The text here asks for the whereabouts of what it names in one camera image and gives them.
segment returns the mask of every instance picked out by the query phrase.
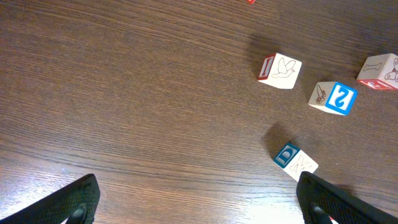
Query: red object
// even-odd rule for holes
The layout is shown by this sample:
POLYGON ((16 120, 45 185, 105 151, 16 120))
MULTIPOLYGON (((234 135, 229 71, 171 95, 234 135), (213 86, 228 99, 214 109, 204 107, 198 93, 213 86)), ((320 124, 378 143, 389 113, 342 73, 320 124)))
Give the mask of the red object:
POLYGON ((271 71, 272 64, 274 63, 275 55, 276 54, 266 56, 266 58, 264 59, 264 63, 262 64, 262 68, 261 68, 258 80, 266 80, 268 78, 269 72, 271 71))
POLYGON ((374 90, 395 90, 393 86, 388 85, 387 83, 373 79, 373 80, 358 80, 360 83, 367 85, 368 87, 374 90))

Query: letter block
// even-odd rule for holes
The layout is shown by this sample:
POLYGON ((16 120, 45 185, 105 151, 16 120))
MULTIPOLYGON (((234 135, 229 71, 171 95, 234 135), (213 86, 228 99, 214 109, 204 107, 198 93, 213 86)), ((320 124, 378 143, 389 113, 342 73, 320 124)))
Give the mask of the letter block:
POLYGON ((314 173, 318 164, 305 152, 291 143, 287 143, 275 156, 274 162, 297 182, 303 171, 314 173))
POLYGON ((308 105, 324 112, 348 115, 357 91, 339 82, 318 82, 308 105))
POLYGON ((356 79, 374 90, 398 90, 398 56, 368 57, 356 79))
POLYGON ((279 53, 268 55, 264 59, 258 80, 276 88, 292 89, 301 65, 301 61, 279 53))

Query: wooden alphabet block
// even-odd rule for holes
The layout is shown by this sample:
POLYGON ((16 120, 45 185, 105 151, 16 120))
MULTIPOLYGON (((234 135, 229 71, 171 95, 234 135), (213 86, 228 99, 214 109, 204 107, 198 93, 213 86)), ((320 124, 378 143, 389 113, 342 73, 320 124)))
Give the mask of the wooden alphabet block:
POLYGON ((258 77, 259 82, 280 89, 292 89, 302 63, 285 55, 275 53, 266 56, 258 77))
POLYGON ((338 115, 348 115, 357 91, 339 82, 318 82, 308 104, 338 115))
POLYGON ((397 90, 398 56, 384 54, 368 57, 356 79, 375 90, 397 90))
POLYGON ((275 156, 274 162, 297 182, 303 171, 314 173, 318 164, 305 152, 291 143, 287 143, 275 156))

